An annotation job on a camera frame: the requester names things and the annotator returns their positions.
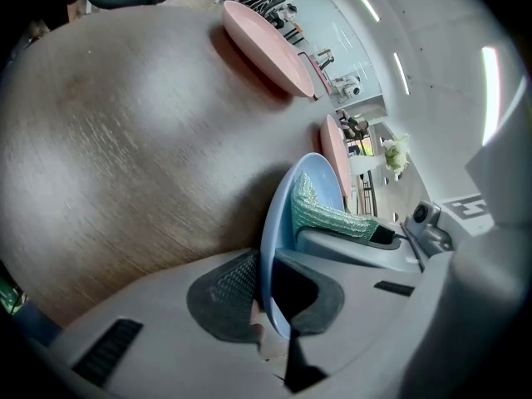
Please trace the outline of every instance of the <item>wooden table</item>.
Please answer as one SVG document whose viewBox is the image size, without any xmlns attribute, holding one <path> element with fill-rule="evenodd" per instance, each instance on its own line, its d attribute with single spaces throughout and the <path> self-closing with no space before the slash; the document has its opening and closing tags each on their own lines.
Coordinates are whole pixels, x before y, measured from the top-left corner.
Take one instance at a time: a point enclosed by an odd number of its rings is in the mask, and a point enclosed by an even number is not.
<svg viewBox="0 0 532 399">
<path fill-rule="evenodd" d="M 2 259 L 64 326 L 147 273 L 256 245 L 328 112 L 276 87 L 202 12 L 59 28 L 0 85 Z"/>
</svg>

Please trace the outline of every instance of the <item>blue plate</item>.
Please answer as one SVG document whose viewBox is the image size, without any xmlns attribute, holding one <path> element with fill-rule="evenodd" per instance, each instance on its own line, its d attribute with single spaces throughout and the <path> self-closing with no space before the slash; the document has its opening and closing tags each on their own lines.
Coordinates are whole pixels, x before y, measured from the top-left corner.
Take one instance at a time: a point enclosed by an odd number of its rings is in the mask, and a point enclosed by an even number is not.
<svg viewBox="0 0 532 399">
<path fill-rule="evenodd" d="M 305 172 L 313 182 L 320 204 L 344 210 L 342 193 L 333 168 L 316 153 L 306 154 L 284 175 L 269 205 L 260 243 L 260 283 L 264 310 L 277 332 L 290 339 L 290 325 L 272 297 L 272 267 L 275 249 L 293 249 L 290 195 L 294 181 Z"/>
</svg>

